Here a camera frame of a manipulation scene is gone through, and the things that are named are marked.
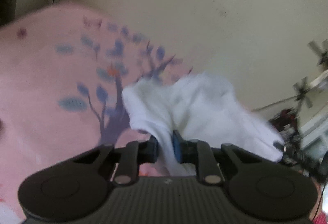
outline metal rivet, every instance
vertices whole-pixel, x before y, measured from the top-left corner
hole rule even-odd
[[[221,182],[221,177],[217,175],[208,175],[204,180],[209,184],[218,184]]]
[[[117,184],[127,184],[131,181],[131,178],[127,175],[121,175],[121,176],[117,176],[115,178],[115,182]]]

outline pink blanket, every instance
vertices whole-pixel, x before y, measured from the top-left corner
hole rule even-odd
[[[24,218],[17,190],[30,174],[98,144],[121,147],[149,137],[130,129],[122,88],[141,77],[170,84],[190,68],[147,43],[141,33],[73,4],[0,30],[0,204]],[[163,173],[157,166],[140,171]]]

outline white cloth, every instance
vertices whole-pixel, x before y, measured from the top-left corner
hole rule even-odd
[[[236,100],[232,84],[221,76],[188,75],[171,86],[141,79],[124,88],[123,102],[131,128],[157,138],[160,158],[172,176],[195,174],[193,165],[181,165],[174,157],[175,129],[185,140],[203,140],[216,148],[231,143],[271,161],[282,158],[273,147],[274,141],[283,143],[280,135],[246,111]]]

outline purple tree trunk print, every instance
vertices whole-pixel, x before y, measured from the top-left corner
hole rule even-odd
[[[138,81],[140,78],[147,77],[147,78],[156,79],[159,82],[161,82],[160,74],[165,70],[168,64],[176,65],[182,62],[181,59],[176,59],[174,56],[164,61],[163,59],[165,56],[165,49],[162,46],[160,46],[155,53],[155,58],[157,59],[157,62],[155,62],[153,57],[151,56],[151,52],[153,48],[154,47],[151,46],[148,42],[146,50],[141,51],[141,56],[147,59],[150,70],[145,72],[142,68],[142,61],[138,60],[137,65],[142,68],[142,73],[141,76],[136,81]],[[123,51],[124,49],[123,44],[121,45],[120,49]],[[100,46],[96,45],[94,48],[96,57],[99,50],[100,50]],[[129,124],[130,119],[123,105],[123,99],[122,99],[123,86],[122,86],[122,78],[121,78],[122,76],[127,75],[129,71],[123,65],[123,63],[117,62],[114,67],[112,65],[107,70],[104,70],[103,68],[98,68],[96,72],[98,77],[101,78],[102,80],[105,80],[106,82],[113,82],[113,81],[115,82],[116,95],[117,95],[115,106],[113,107],[108,106],[109,95],[106,89],[101,85],[98,85],[96,89],[97,99],[102,104],[101,112],[97,112],[95,110],[93,103],[91,101],[88,87],[86,87],[83,83],[78,83],[77,89],[82,96],[88,99],[88,104],[90,106],[90,109],[99,121],[99,127],[100,127],[99,144],[100,145],[116,144],[122,132],[130,128],[130,124]],[[73,98],[70,97],[70,98],[63,99],[59,102],[59,105],[69,111],[83,111],[87,109],[87,103],[83,99],[78,97],[73,97]]]

